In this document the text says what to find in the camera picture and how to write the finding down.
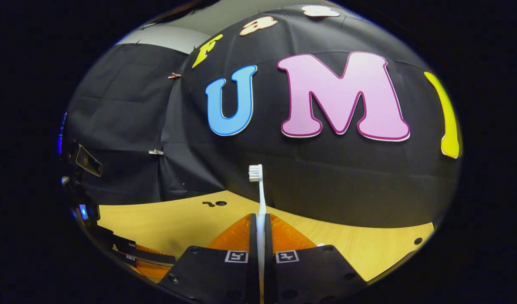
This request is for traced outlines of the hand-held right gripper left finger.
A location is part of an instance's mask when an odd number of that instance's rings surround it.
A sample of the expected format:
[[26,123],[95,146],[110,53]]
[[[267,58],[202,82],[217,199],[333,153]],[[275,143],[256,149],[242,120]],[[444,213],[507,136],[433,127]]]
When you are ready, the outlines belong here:
[[260,304],[256,215],[245,250],[190,246],[158,283],[187,304]]

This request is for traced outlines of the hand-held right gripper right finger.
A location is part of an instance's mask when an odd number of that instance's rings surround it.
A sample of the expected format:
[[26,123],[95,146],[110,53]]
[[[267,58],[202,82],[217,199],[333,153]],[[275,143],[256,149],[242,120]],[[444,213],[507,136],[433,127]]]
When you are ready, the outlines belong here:
[[266,215],[264,230],[264,304],[345,304],[367,287],[335,246],[304,244],[274,215]]

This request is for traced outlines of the blue toothbrush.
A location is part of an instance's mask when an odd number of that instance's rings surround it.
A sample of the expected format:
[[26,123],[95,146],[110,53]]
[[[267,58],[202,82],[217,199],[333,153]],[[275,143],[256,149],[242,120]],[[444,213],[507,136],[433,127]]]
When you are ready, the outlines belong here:
[[266,304],[266,297],[264,295],[264,272],[266,262],[266,199],[264,195],[264,171],[261,164],[249,166],[249,181],[258,182],[259,190],[259,209],[256,215],[256,235],[257,235],[257,262],[258,262],[258,277],[260,287],[260,304]]

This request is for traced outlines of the black backdrop cloth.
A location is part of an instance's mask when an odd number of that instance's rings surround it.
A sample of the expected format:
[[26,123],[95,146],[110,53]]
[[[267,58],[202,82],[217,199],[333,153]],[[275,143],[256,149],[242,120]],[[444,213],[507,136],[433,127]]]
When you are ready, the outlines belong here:
[[96,202],[223,191],[257,202],[248,167],[261,164],[278,210],[363,227],[438,223],[463,145],[413,46],[326,0],[205,4],[132,30],[78,85],[63,137],[102,164],[83,181]]

